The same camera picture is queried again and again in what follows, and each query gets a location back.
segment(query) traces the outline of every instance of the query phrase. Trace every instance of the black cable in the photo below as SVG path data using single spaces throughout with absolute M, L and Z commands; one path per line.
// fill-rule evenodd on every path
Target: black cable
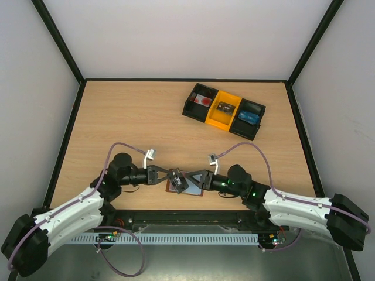
M 221 198 L 236 198 L 236 197 L 238 197 L 238 195 L 225 196 L 225 194 L 226 194 L 226 193 L 218 192 L 218 195 L 219 195 Z
M 136 192 L 136 191 L 140 188 L 139 184 L 137 184 L 135 187 L 137 187 L 137 186 L 138 186 L 138 188 L 135 189 L 135 190 L 132 190 L 132 191 L 121 190 L 121 192 L 126 192 L 126 193 L 133 193 L 133 192 Z

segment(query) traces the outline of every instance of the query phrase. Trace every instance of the wooden tabletop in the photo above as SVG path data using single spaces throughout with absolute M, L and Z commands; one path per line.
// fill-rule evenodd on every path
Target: wooden tabletop
M 276 188 L 314 196 L 284 83 L 203 84 L 266 106 L 254 143 L 270 161 Z M 142 150 L 156 149 L 156 158 L 149 165 L 192 171 L 212 170 L 208 154 L 218 155 L 246 141 L 182 115 L 194 85 L 194 82 L 88 81 L 51 207 L 78 195 L 99 176 L 114 142 L 125 142 Z M 142 166 L 142 154 L 118 146 L 112 155 L 118 152 L 129 153 L 133 163 Z M 221 174 L 226 175 L 227 169 L 236 163 L 253 180 L 268 184 L 266 166 L 251 146 L 240 146 L 221 158 Z M 241 199 L 221 198 L 215 191 L 205 191 L 203 197 L 198 197 L 167 193 L 165 189 L 166 182 L 141 186 L 134 193 L 122 193 L 112 204 L 124 210 L 246 210 Z

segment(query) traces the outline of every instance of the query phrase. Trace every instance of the black frame edge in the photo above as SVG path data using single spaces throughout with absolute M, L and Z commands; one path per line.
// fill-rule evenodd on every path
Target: black frame edge
M 54 42 L 56 43 L 57 47 L 59 48 L 61 54 L 63 55 L 66 63 L 70 67 L 71 72 L 77 79 L 78 83 L 81 84 L 84 81 L 84 78 L 79 70 L 76 62 L 74 61 L 73 56 L 71 55 L 68 47 L 65 44 L 64 39 L 62 38 L 56 24 L 54 23 L 51 14 L 49 13 L 45 3 L 43 0 L 31 0 L 39 13 L 40 17 L 42 18 L 43 22 L 45 23 L 49 33 L 51 34 Z
M 314 34 L 312 35 L 309 43 L 307 44 L 306 49 L 304 50 L 301 58 L 298 60 L 297 65 L 295 66 L 288 82 L 290 85 L 296 82 L 298 76 L 304 69 L 307 61 L 311 57 L 312 53 L 314 52 L 316 46 L 318 45 L 319 41 L 323 37 L 324 33 L 326 32 L 329 24 L 331 23 L 332 19 L 335 17 L 336 13 L 341 7 L 341 4 L 344 0 L 332 0 L 331 4 L 329 5 L 327 11 L 325 12 L 321 22 L 319 23 L 318 27 L 316 28 Z
M 289 102 L 291 104 L 294 120 L 296 123 L 296 127 L 298 130 L 299 138 L 301 140 L 301 145 L 304 150 L 305 159 L 307 162 L 307 166 L 310 172 L 311 181 L 314 187 L 315 195 L 317 197 L 324 197 L 324 190 L 321 183 L 321 179 L 319 177 L 318 170 L 316 168 L 316 164 L 313 158 L 313 154 L 310 147 L 310 142 L 306 133 L 305 125 L 302 121 L 301 113 L 299 111 L 298 103 L 295 98 L 295 94 L 293 91 L 292 84 L 289 82 L 285 83 L 285 88 L 287 89 Z M 356 262 L 354 261 L 353 254 L 351 250 L 343 248 L 344 255 L 346 258 L 347 266 L 349 268 L 349 272 L 352 276 L 353 281 L 361 281 L 358 268 L 356 266 Z
M 304 150 L 307 167 L 310 172 L 310 177 L 312 181 L 312 185 L 314 187 L 315 195 L 317 197 L 325 197 L 323 186 L 321 180 L 319 178 L 318 170 L 315 165 L 315 161 L 312 155 L 311 147 L 309 138 L 306 133 L 305 125 L 302 121 L 301 113 L 298 108 L 298 103 L 295 98 L 295 94 L 290 83 L 285 83 L 285 88 L 287 89 L 287 94 L 289 98 L 289 102 L 291 104 L 295 125 L 298 130 L 299 139 L 301 140 L 302 149 Z
M 139 81 L 139 82 L 259 82 L 285 83 L 285 79 L 215 79 L 215 78 L 87 78 L 86 81 Z
M 359 271 L 351 250 L 344 248 L 344 255 L 346 258 L 347 267 L 349 268 L 349 272 L 352 276 L 353 281 L 361 281 L 361 277 L 359 275 Z
M 70 118 L 69 118 L 69 121 L 68 121 L 68 125 L 66 126 L 64 138 L 63 138 L 60 150 L 59 150 L 59 154 L 57 156 L 56 164 L 53 168 L 51 180 L 50 180 L 50 183 L 48 185 L 48 189 L 47 189 L 47 192 L 46 192 L 45 199 L 43 201 L 43 208 L 45 208 L 45 209 L 47 209 L 51 206 L 53 193 L 54 193 L 54 190 L 56 188 L 56 184 L 57 184 L 57 180 L 59 178 L 61 167 L 63 166 L 65 153 L 66 153 L 66 150 L 67 150 L 67 147 L 68 147 L 68 144 L 69 144 L 71 132 L 73 131 L 74 123 L 76 121 L 76 117 L 77 117 L 78 110 L 79 110 L 79 107 L 80 107 L 80 104 L 81 104 L 81 100 L 82 100 L 82 96 L 83 96 L 85 86 L 86 86 L 86 81 L 84 80 L 79 86 L 79 89 L 78 89 L 78 92 L 77 92 L 77 97 L 76 97 L 76 100 L 74 101 L 73 109 L 71 111 Z
M 17 271 L 12 271 L 9 274 L 8 281 L 16 281 L 18 277 L 18 272 Z

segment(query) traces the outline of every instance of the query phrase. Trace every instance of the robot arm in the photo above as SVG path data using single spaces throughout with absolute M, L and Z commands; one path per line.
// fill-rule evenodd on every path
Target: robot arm
M 347 197 L 335 194 L 333 198 L 315 198 L 286 193 L 265 184 L 253 181 L 240 165 L 228 169 L 227 176 L 201 170 L 186 174 L 186 178 L 204 190 L 240 196 L 242 204 L 256 212 L 260 226 L 290 226 L 318 232 L 348 249 L 362 251 L 369 216 Z
M 169 179 L 181 193 L 188 188 L 185 177 L 201 189 L 241 197 L 242 203 L 255 212 L 257 224 L 264 229 L 275 225 L 309 229 L 332 237 L 345 248 L 363 250 L 366 226 L 358 218 L 367 223 L 369 217 L 345 196 L 335 194 L 331 199 L 285 193 L 253 181 L 240 165 L 232 166 L 227 176 L 223 176 L 218 174 L 219 161 L 213 155 L 209 159 L 210 164 L 216 166 L 214 172 L 200 170 L 186 173 L 184 177 L 178 168 L 170 172 L 158 166 L 147 166 L 146 161 L 153 160 L 154 154 L 154 150 L 145 153 L 143 168 L 137 168 L 129 154 L 117 154 L 105 173 L 75 198 L 33 218 L 28 215 L 18 218 L 1 252 L 21 276 L 29 276 L 76 235 L 100 225 L 111 225 L 115 209 L 110 202 L 121 194 L 122 185 L 153 185 Z M 342 214 L 343 210 L 352 217 Z
M 115 208 L 110 202 L 121 194 L 121 185 L 154 185 L 167 178 L 159 177 L 159 172 L 168 175 L 169 171 L 158 166 L 146 165 L 146 161 L 152 160 L 154 154 L 154 150 L 147 151 L 144 168 L 140 169 L 132 164 L 129 154 L 117 154 L 109 164 L 97 190 L 94 190 L 94 187 L 100 177 L 78 196 L 51 211 L 34 217 L 27 214 L 19 217 L 6 237 L 1 252 L 10 259 L 16 251 L 12 266 L 22 277 L 26 277 L 37 271 L 56 249 L 78 234 L 100 225 L 111 225 Z M 21 239 L 32 228 L 35 230 L 17 250 Z

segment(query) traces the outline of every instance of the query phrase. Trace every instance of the metal floor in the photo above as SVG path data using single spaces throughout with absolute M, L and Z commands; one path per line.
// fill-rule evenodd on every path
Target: metal floor
M 295 247 L 274 253 L 249 245 L 145 245 L 146 268 L 132 280 L 351 280 L 342 249 L 308 236 L 303 235 Z M 115 245 L 106 256 L 125 273 L 135 273 L 141 264 L 137 245 Z M 32 276 L 17 280 L 124 279 L 96 254 L 93 245 L 64 245 Z

